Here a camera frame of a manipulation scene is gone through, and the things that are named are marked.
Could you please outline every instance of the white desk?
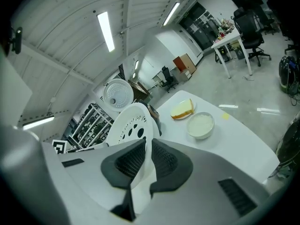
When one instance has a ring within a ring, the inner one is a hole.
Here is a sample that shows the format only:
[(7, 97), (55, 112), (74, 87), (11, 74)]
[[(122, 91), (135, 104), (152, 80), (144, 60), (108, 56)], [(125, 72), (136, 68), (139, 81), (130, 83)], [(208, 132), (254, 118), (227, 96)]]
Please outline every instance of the white desk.
[(218, 48), (225, 45), (225, 48), (226, 48), (226, 50), (228, 51), (229, 57), (232, 59), (232, 56), (231, 56), (231, 54), (230, 54), (230, 52), (229, 52), (229, 49), (228, 49), (228, 47), (226, 46), (226, 44), (228, 44), (228, 43), (230, 43), (230, 42), (232, 42), (232, 41), (235, 41), (235, 40), (238, 40), (238, 41), (239, 41), (239, 44), (240, 44), (240, 46), (241, 46), (241, 48), (242, 48), (242, 50), (243, 50), (243, 52), (244, 52), (245, 58), (246, 58), (246, 62), (247, 62), (249, 74), (252, 75), (252, 70), (251, 70), (251, 66), (250, 66), (249, 59), (248, 59), (248, 54), (247, 54), (247, 51), (246, 51), (246, 49), (245, 49), (245, 47), (244, 47), (244, 45), (243, 45), (243, 42), (242, 42), (242, 40), (241, 40), (241, 38), (240, 38), (240, 33), (239, 33), (239, 31), (236, 29), (236, 27), (234, 27), (233, 31), (232, 31), (231, 33), (227, 34), (222, 40), (220, 40), (220, 41), (214, 43), (214, 45), (211, 46), (211, 48), (215, 49), (215, 51), (216, 51), (218, 57), (220, 58), (220, 61), (221, 61), (222, 64), (223, 64), (223, 67), (224, 67), (224, 69), (225, 69), (225, 72), (227, 73), (228, 78), (231, 78), (230, 73), (229, 73), (229, 71), (228, 71), (228, 69), (227, 69), (227, 67), (226, 67), (225, 62), (224, 62), (224, 59), (222, 58), (222, 55), (221, 55), (220, 51), (218, 50)]
[[(207, 139), (196, 140), (187, 133), (188, 118), (173, 120), (170, 116), (176, 104), (189, 98), (197, 103), (196, 113), (208, 112), (215, 119), (214, 131)], [(224, 111), (195, 95), (178, 91), (157, 111), (161, 122), (161, 139), (218, 154), (260, 183), (279, 164), (275, 153), (249, 128), (230, 115), (228, 119), (223, 118)]]

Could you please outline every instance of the wooden cabinet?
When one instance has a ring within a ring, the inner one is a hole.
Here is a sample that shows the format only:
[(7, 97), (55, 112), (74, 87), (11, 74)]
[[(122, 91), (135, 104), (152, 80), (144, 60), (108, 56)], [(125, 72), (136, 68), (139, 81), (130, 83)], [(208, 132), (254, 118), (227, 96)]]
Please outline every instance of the wooden cabinet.
[(192, 60), (187, 54), (175, 58), (173, 62), (181, 72), (185, 69), (188, 69), (190, 74), (193, 74), (196, 71), (196, 66), (193, 64)]

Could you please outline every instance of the glass door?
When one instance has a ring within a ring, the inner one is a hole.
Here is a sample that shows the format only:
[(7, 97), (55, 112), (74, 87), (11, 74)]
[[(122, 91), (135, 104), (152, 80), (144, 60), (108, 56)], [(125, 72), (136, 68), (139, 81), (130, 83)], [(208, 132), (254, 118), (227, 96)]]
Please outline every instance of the glass door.
[(196, 3), (180, 21), (180, 25), (191, 35), (202, 50), (210, 48), (218, 37), (219, 25), (214, 17)]

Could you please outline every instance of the rolling chair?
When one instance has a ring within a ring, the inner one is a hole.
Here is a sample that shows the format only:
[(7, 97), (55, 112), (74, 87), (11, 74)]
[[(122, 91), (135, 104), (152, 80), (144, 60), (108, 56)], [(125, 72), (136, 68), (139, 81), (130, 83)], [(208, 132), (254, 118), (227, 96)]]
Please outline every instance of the rolling chair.
[(264, 13), (261, 6), (256, 6), (253, 9), (254, 13), (258, 16), (259, 21), (264, 26), (263, 30), (265, 31), (264, 34), (267, 34), (268, 31), (272, 32), (272, 35), (274, 35), (274, 32), (276, 30), (271, 26), (272, 23), (274, 23), (274, 19), (269, 19), (267, 15)]
[(274, 16), (277, 18), (282, 35), (284, 37), (288, 37), (286, 41), (292, 40), (294, 42), (294, 44), (287, 45), (288, 47), (285, 49), (285, 55), (286, 52), (290, 50), (295, 50), (296, 53), (300, 53), (299, 43), (297, 42), (297, 38), (294, 37), (295, 33), (291, 32), (290, 29), (288, 29), (290, 25), (289, 22), (287, 22), (285, 17), (282, 16), (282, 13), (279, 13), (276, 10), (276, 8), (273, 6), (273, 4), (270, 1), (267, 1), (267, 5), (272, 10)]
[(169, 90), (171, 88), (174, 88), (175, 85), (178, 85), (178, 83), (174, 81), (174, 78), (170, 75), (169, 69), (167, 67), (164, 66), (162, 68), (162, 71), (163, 71), (163, 74), (164, 74), (165, 79), (166, 79), (166, 82), (162, 84), (162, 87), (168, 86), (167, 92), (169, 93)]
[(261, 66), (258, 56), (267, 56), (271, 60), (271, 56), (263, 53), (263, 49), (258, 46), (264, 43), (263, 37), (259, 32), (256, 32), (256, 25), (251, 10), (245, 12), (242, 7), (236, 10), (234, 13), (235, 21), (242, 32), (243, 45), (246, 49), (252, 49), (253, 52), (249, 53), (249, 59), (257, 57), (258, 66)]

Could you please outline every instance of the black chair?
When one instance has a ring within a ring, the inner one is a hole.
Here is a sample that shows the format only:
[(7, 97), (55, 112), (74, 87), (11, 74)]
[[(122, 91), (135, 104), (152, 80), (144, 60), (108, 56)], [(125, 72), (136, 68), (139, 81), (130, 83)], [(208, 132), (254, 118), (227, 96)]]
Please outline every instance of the black chair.
[(268, 5), (269, 9), (272, 10), (274, 16), (278, 19), (278, 23), (279, 23), (279, 27), (282, 32), (282, 35), (284, 37), (288, 37), (288, 39), (286, 41), (292, 40), (294, 42), (294, 44), (287, 45), (287, 48), (285, 49), (285, 54), (287, 51), (290, 51), (290, 50), (295, 50), (296, 53), (299, 54), (300, 46), (299, 46), (299, 43), (297, 42), (297, 38), (295, 38), (295, 36), (294, 36), (297, 33), (291, 32), (291, 30), (289, 29), (291, 23), (286, 21), (286, 19), (282, 16), (283, 14), (279, 13), (271, 2), (267, 1), (267, 5)]
[(178, 83), (175, 82), (174, 78), (170, 75), (169, 69), (167, 67), (164, 66), (162, 68), (162, 71), (163, 71), (163, 74), (164, 74), (165, 79), (166, 79), (166, 82), (162, 84), (162, 87), (168, 86), (167, 92), (169, 93), (169, 90), (171, 88), (174, 88), (174, 86), (177, 85)]
[(245, 12), (244, 10), (241, 10), (241, 8), (238, 10), (239, 11), (234, 12), (234, 15), (237, 15), (237, 17), (235, 17), (235, 21), (243, 35), (243, 45), (246, 49), (252, 49), (253, 52), (248, 54), (249, 59), (257, 57), (258, 66), (260, 67), (261, 63), (258, 56), (267, 56), (269, 57), (269, 60), (271, 60), (271, 56), (263, 53), (263, 49), (258, 47), (260, 44), (264, 43), (264, 40), (260, 32), (256, 32), (256, 25), (252, 11), (248, 10)]
[(274, 23), (274, 19), (268, 18), (261, 6), (254, 7), (253, 11), (258, 16), (261, 24), (264, 26), (264, 34), (267, 34), (267, 31), (271, 31), (272, 35), (274, 35), (274, 32), (276, 32), (276, 30), (271, 26), (271, 24)]

